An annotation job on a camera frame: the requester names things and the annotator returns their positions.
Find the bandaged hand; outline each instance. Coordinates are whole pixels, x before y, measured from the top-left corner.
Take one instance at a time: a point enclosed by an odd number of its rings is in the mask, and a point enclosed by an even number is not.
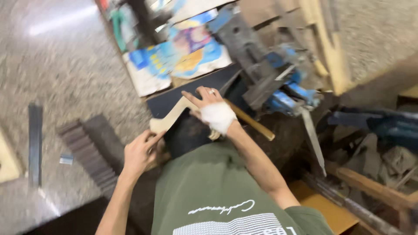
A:
[[[231,123],[237,119],[234,111],[223,100],[218,90],[201,86],[196,91],[202,96],[202,100],[189,92],[181,92],[184,97],[199,108],[199,111],[191,111],[191,114],[209,125],[211,129],[226,135]]]

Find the white bandage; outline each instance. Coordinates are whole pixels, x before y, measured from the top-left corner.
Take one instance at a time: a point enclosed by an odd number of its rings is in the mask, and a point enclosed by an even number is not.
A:
[[[231,123],[237,119],[234,111],[225,102],[207,105],[200,109],[202,121],[209,123],[209,127],[226,135]]]

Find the striped graphic on shirt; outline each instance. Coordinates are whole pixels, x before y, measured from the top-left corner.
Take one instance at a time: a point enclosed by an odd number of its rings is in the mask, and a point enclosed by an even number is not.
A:
[[[288,230],[290,235],[296,235],[293,228]],[[230,222],[201,222],[176,228],[173,235],[287,235],[277,217],[273,213],[250,215],[237,218]]]

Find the person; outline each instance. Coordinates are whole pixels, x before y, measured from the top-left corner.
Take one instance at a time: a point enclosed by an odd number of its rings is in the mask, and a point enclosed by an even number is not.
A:
[[[251,139],[219,92],[199,87],[183,96],[192,113],[229,141],[214,142],[169,161],[155,189],[153,235],[333,234],[323,215],[299,204],[278,169]],[[162,138],[146,130],[125,147],[125,163],[96,234],[125,234],[133,187],[155,159]]]

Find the wooden hammer handle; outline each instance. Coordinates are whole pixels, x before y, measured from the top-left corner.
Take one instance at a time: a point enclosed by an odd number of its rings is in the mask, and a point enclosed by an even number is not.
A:
[[[239,119],[245,121],[254,129],[258,130],[258,132],[264,135],[269,141],[272,141],[275,138],[276,135],[272,131],[267,129],[265,126],[261,125],[256,120],[252,119],[248,114],[246,114],[240,108],[232,104],[229,100],[224,99],[224,101],[231,107],[231,109],[234,111],[234,113],[237,115]]]

